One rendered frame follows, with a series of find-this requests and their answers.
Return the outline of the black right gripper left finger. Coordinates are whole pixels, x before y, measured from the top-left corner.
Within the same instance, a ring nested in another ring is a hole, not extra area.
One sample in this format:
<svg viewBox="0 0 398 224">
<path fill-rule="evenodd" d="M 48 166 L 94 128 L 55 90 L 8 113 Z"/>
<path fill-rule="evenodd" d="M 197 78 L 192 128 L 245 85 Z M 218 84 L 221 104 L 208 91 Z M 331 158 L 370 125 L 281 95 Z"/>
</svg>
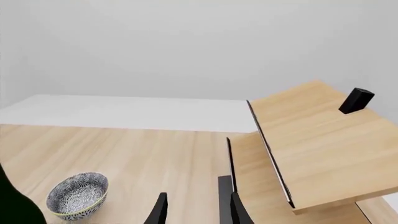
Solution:
<svg viewBox="0 0 398 224">
<path fill-rule="evenodd" d="M 158 199 L 148 216 L 148 224 L 165 224 L 167 219 L 168 200 L 167 193 L 159 194 Z"/>
</svg>

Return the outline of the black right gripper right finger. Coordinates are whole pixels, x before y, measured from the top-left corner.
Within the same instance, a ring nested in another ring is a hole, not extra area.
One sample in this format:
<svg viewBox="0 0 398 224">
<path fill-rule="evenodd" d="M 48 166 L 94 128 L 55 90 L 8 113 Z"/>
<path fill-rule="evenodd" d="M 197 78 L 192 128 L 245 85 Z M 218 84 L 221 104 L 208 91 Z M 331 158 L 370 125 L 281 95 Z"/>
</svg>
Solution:
<svg viewBox="0 0 398 224">
<path fill-rule="evenodd" d="M 233 224 L 254 224 L 237 192 L 231 194 L 230 210 Z"/>
</svg>

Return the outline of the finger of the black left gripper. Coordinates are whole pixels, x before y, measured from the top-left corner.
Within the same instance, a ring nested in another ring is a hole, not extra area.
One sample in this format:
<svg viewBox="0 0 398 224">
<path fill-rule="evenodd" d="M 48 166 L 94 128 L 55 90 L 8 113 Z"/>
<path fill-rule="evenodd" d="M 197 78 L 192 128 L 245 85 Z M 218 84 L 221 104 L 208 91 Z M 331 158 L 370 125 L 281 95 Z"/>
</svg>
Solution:
<svg viewBox="0 0 398 224">
<path fill-rule="evenodd" d="M 47 224 L 40 208 L 12 185 L 1 164 L 0 224 Z"/>
</svg>

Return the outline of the pale wooden cabinet drawer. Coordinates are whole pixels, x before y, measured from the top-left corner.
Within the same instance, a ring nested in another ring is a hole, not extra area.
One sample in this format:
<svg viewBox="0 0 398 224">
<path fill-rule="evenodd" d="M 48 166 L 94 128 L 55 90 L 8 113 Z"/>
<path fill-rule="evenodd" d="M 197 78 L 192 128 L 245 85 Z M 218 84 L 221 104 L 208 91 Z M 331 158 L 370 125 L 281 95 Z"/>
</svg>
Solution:
<svg viewBox="0 0 398 224">
<path fill-rule="evenodd" d="M 297 224 L 259 133 L 231 138 L 239 197 L 254 224 Z"/>
</svg>

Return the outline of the pale wooden cabinet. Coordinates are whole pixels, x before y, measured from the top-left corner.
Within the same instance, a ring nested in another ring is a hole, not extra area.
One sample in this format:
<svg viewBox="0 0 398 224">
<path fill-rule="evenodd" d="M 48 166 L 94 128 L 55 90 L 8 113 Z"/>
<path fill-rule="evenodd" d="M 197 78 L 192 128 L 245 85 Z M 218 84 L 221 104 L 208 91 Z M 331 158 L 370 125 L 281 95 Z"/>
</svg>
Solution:
<svg viewBox="0 0 398 224">
<path fill-rule="evenodd" d="M 398 125 L 320 81 L 248 102 L 292 211 L 306 214 L 398 193 Z"/>
</svg>

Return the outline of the blue white patterned bowl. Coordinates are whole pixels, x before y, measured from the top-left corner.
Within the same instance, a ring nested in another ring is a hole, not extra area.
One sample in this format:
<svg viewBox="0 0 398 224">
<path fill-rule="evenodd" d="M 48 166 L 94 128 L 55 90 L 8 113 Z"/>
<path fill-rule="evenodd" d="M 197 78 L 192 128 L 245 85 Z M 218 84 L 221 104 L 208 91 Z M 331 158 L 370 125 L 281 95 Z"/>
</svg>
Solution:
<svg viewBox="0 0 398 224">
<path fill-rule="evenodd" d="M 108 179 L 101 173 L 79 173 L 59 182 L 49 192 L 46 207 L 61 220 L 81 220 L 102 207 L 108 187 Z"/>
</svg>

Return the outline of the small black box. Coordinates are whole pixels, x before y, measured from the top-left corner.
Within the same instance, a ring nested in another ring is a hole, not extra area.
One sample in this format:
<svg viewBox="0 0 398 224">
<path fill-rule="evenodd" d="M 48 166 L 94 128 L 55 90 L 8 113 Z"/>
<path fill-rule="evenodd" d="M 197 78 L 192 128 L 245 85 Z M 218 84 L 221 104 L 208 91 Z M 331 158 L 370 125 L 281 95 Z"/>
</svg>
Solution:
<svg viewBox="0 0 398 224">
<path fill-rule="evenodd" d="M 349 114 L 363 110 L 374 96 L 375 94 L 371 91 L 355 87 L 341 104 L 339 111 L 343 114 Z"/>
</svg>

